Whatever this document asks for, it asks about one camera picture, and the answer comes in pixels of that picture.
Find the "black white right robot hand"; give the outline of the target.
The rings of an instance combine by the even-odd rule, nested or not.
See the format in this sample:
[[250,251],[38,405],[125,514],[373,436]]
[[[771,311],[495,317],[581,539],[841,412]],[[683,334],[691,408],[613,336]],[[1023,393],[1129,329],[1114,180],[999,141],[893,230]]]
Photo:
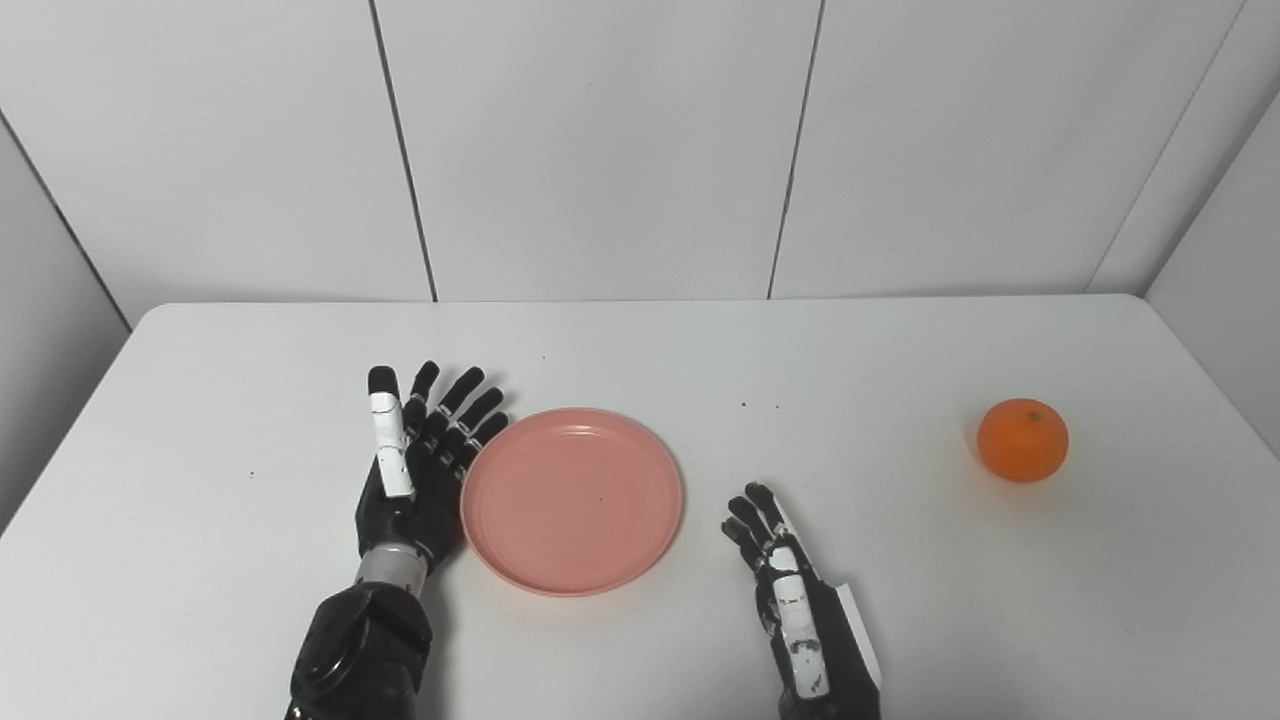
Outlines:
[[782,719],[879,719],[882,671],[847,584],[820,578],[774,492],[749,482],[721,530],[755,583]]

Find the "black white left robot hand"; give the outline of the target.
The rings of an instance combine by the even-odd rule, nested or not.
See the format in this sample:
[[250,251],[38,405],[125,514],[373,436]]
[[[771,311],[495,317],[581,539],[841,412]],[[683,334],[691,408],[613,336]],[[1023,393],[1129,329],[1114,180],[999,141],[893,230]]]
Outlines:
[[367,391],[375,457],[355,511],[358,553],[384,544],[410,547],[434,573],[461,547],[461,493],[484,447],[509,424],[502,388],[481,386],[471,366],[438,401],[440,368],[426,361],[408,395],[390,366],[374,366]]

